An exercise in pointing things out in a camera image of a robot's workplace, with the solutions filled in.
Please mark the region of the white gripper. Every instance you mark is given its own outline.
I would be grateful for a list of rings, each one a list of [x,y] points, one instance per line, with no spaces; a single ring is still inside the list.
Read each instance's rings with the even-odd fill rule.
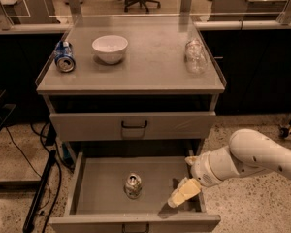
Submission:
[[[187,156],[185,162],[191,166],[190,172],[193,178],[183,178],[180,181],[168,199],[168,205],[171,208],[176,208],[199,194],[202,186],[213,187],[222,183],[210,167],[209,151],[199,156]]]

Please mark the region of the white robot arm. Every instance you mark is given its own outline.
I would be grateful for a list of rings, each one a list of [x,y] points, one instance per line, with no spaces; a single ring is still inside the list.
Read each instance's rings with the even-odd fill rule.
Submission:
[[[192,178],[179,182],[168,199],[171,208],[199,194],[203,186],[212,187],[231,178],[277,172],[291,181],[291,149],[252,129],[237,130],[227,146],[186,157],[185,162]]]

